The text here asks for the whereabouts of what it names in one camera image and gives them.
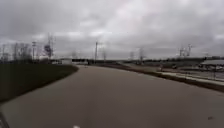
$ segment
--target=grass field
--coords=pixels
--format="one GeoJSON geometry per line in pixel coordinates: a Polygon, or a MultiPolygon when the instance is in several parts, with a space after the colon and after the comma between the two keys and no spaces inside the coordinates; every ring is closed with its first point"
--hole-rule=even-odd
{"type": "Polygon", "coordinates": [[[0,101],[43,87],[77,70],[51,64],[0,64],[0,101]]]}

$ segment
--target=cloudy sky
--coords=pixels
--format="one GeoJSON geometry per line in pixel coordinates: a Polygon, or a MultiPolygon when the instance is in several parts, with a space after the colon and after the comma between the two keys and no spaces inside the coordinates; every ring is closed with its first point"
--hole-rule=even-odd
{"type": "Polygon", "coordinates": [[[0,46],[45,43],[54,37],[57,55],[175,57],[193,46],[192,56],[224,55],[223,0],[0,0],[0,46]]]}

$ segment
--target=tree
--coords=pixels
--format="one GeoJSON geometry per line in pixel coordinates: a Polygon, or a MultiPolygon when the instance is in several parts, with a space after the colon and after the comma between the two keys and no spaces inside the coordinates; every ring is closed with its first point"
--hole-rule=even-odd
{"type": "Polygon", "coordinates": [[[130,60],[134,60],[134,57],[135,57],[134,52],[131,51],[131,52],[130,52],[130,60]]]}
{"type": "Polygon", "coordinates": [[[107,52],[106,52],[105,49],[102,52],[102,57],[103,57],[103,60],[106,61],[106,59],[107,59],[107,52]]]}
{"type": "Polygon", "coordinates": [[[25,43],[20,43],[18,44],[19,48],[19,59],[20,60],[31,60],[32,55],[31,55],[31,47],[29,44],[25,43]]]}
{"type": "Polygon", "coordinates": [[[49,59],[51,59],[51,57],[53,55],[53,49],[51,48],[51,46],[49,44],[44,46],[44,51],[45,51],[46,55],[49,57],[49,59]]]}
{"type": "Polygon", "coordinates": [[[78,55],[77,55],[77,52],[72,52],[72,59],[77,59],[78,58],[78,55]]]}
{"type": "Polygon", "coordinates": [[[140,48],[139,49],[139,61],[141,63],[143,63],[144,58],[145,58],[145,52],[144,52],[143,48],[140,48]]]}
{"type": "Polygon", "coordinates": [[[19,44],[15,43],[12,44],[12,56],[13,56],[13,60],[18,60],[19,59],[19,44]]]}

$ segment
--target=cloud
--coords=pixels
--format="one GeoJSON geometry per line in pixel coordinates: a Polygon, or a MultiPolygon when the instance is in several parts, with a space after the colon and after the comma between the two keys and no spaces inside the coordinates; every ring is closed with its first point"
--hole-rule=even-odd
{"type": "Polygon", "coordinates": [[[0,0],[0,43],[47,42],[55,52],[93,57],[95,42],[108,58],[128,58],[143,47],[148,58],[222,55],[223,0],[0,0]]]}

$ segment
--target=bare tree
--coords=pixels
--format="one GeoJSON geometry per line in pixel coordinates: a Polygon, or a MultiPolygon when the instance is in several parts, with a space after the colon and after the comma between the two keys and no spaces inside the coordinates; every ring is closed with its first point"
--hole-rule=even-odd
{"type": "Polygon", "coordinates": [[[104,62],[105,62],[106,59],[107,59],[107,52],[106,52],[105,49],[102,51],[102,57],[103,57],[103,60],[104,60],[104,62]]]}
{"type": "Polygon", "coordinates": [[[12,44],[12,56],[13,56],[13,60],[19,59],[19,44],[18,43],[12,44]]]}
{"type": "Polygon", "coordinates": [[[72,52],[72,59],[77,59],[77,58],[78,58],[77,52],[76,51],[72,52]]]}
{"type": "Polygon", "coordinates": [[[42,53],[43,53],[42,45],[40,45],[40,43],[37,43],[37,46],[36,46],[36,57],[37,57],[37,60],[40,59],[40,56],[42,55],[42,53]]]}
{"type": "Polygon", "coordinates": [[[18,44],[19,47],[19,59],[20,60],[31,60],[31,47],[29,44],[20,43],[18,44]]]}
{"type": "Polygon", "coordinates": [[[44,51],[45,51],[46,55],[49,57],[49,59],[51,59],[51,57],[53,55],[53,49],[51,48],[51,46],[49,44],[44,46],[44,51]]]}
{"type": "Polygon", "coordinates": [[[191,49],[193,46],[191,44],[188,44],[187,47],[181,47],[180,49],[180,57],[189,57],[191,55],[191,49]]]}
{"type": "Polygon", "coordinates": [[[139,61],[140,61],[141,63],[143,63],[144,58],[145,58],[145,52],[144,52],[144,49],[143,49],[143,48],[140,48],[140,49],[139,49],[139,61]]]}
{"type": "Polygon", "coordinates": [[[130,60],[134,60],[135,53],[133,51],[130,52],[130,60]]]}

